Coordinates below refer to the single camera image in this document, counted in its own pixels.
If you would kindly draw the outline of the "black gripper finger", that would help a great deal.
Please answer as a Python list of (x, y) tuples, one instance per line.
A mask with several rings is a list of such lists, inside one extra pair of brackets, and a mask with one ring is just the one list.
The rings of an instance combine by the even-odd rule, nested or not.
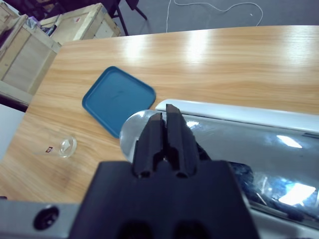
[(163, 119), (161, 113), (152, 115), (136, 141), (133, 172), (137, 177), (150, 177), (163, 160)]
[(180, 178), (196, 174), (199, 153), (195, 137), (180, 110), (166, 105), (167, 153), (166, 159)]

